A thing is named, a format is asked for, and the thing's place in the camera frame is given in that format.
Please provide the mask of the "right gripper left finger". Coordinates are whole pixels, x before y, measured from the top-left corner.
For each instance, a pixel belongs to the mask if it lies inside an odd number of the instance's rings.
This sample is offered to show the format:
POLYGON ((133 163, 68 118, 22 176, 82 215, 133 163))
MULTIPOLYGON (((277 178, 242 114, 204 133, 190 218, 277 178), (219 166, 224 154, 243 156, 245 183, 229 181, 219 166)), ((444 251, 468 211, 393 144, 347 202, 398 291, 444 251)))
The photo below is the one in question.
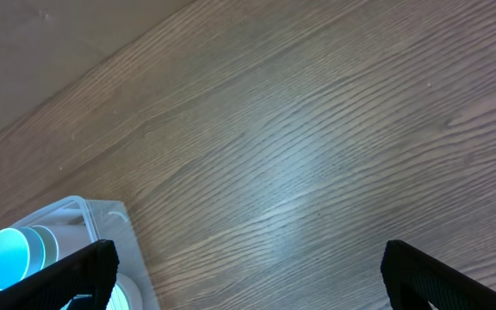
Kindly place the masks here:
POLYGON ((0 291, 0 310, 105 310, 119 263, 115 243, 97 240, 0 291))

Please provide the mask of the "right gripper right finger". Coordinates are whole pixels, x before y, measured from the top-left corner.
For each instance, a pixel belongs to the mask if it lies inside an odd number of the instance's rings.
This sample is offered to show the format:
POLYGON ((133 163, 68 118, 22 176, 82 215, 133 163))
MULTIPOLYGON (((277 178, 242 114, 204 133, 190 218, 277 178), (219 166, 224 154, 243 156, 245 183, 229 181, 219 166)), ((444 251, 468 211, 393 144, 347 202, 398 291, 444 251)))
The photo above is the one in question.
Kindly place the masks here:
POLYGON ((401 240, 387 242, 381 275, 394 310, 496 309, 496 292, 401 240))

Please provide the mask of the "green cup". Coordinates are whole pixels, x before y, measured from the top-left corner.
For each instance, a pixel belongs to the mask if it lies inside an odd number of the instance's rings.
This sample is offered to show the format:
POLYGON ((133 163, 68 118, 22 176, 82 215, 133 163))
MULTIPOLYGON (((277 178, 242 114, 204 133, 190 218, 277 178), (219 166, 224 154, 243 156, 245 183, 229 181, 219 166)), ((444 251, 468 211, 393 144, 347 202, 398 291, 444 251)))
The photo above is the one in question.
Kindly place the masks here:
POLYGON ((45 260, 43 267, 46 268, 56 263, 59 259, 58 242, 53 232, 46 226, 34 226, 34 230, 40 235, 44 245, 45 260))

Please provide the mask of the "blue cup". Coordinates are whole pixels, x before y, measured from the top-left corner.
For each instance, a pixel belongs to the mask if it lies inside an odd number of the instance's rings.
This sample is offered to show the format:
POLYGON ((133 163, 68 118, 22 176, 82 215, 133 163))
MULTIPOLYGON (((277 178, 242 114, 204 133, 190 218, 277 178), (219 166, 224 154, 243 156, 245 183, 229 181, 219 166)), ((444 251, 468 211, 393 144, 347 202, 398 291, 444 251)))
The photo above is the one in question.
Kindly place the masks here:
POLYGON ((0 230, 0 291, 40 271, 45 260, 45 246, 33 228, 0 230))

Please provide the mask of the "blue bowl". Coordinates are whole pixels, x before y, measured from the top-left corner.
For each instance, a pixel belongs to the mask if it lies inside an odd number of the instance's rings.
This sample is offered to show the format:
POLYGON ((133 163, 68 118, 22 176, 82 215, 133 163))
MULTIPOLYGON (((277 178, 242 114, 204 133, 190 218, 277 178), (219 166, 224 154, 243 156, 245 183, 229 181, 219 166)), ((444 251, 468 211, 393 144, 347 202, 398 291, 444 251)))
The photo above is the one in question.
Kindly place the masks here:
POLYGON ((106 310, 142 309, 143 301, 138 286, 129 277, 118 273, 106 310))

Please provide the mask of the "clear plastic container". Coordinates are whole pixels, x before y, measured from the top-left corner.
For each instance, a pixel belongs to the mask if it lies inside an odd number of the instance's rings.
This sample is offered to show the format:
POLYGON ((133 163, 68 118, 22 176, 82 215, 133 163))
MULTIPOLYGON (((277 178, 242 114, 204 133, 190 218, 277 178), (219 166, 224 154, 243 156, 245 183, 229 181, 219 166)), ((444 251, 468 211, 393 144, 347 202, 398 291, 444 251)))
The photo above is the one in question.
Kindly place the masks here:
POLYGON ((117 274, 135 282, 144 310, 160 308, 122 202, 86 200, 72 195, 25 216, 9 227, 34 229, 34 226, 46 226, 53 232, 59 247, 58 261, 99 239, 113 241, 120 260, 117 274))

